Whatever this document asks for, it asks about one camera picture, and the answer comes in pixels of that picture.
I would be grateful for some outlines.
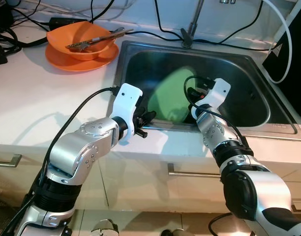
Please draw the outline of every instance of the floor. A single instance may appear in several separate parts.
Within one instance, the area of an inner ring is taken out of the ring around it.
[[[108,210],[78,210],[69,227],[72,236],[89,236],[95,224],[102,219],[112,219],[118,225],[120,236],[159,236],[165,229],[184,229],[195,236],[210,236],[208,223],[218,214],[132,212]],[[232,216],[215,222],[213,229],[219,236],[249,236],[246,224]]]

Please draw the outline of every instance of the sink basin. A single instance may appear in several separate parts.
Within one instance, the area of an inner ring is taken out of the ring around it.
[[[114,84],[128,83],[140,88],[143,91],[140,106],[147,108],[158,85],[185,66],[195,75],[222,78],[231,85],[219,111],[243,135],[301,141],[299,126],[249,56],[125,41]],[[158,119],[145,128],[198,132],[195,124]]]

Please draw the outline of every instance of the metal tongs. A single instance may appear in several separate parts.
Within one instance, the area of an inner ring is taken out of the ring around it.
[[[132,31],[132,30],[133,29],[124,30],[123,27],[120,27],[120,28],[116,29],[115,31],[113,31],[111,34],[108,34],[106,36],[101,36],[101,37],[93,38],[93,39],[86,40],[83,42],[70,44],[70,45],[67,45],[67,48],[71,51],[80,53],[87,47],[95,45],[103,40],[122,37],[125,35],[125,33]]]

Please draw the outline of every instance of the white wall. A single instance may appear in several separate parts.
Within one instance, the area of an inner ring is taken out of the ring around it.
[[[42,0],[43,3],[61,5],[71,9],[81,9],[90,6],[90,0]],[[95,5],[107,5],[109,0],[94,0]],[[158,0],[162,26],[179,30],[188,27],[192,20],[198,0]],[[294,6],[286,0],[272,0],[284,16],[287,16]],[[123,6],[125,0],[115,0],[114,5]],[[223,4],[219,0],[205,0],[198,21],[197,35],[205,39],[219,40],[235,30],[249,24],[255,17],[260,0],[236,0],[236,4]],[[22,2],[21,8],[33,8],[34,4]],[[112,17],[119,10],[111,9],[104,17]],[[129,9],[116,19],[126,23],[157,26],[155,4],[153,0],[137,0]],[[252,27],[244,30],[236,37],[271,41],[281,23],[276,14],[264,3],[258,21]]]

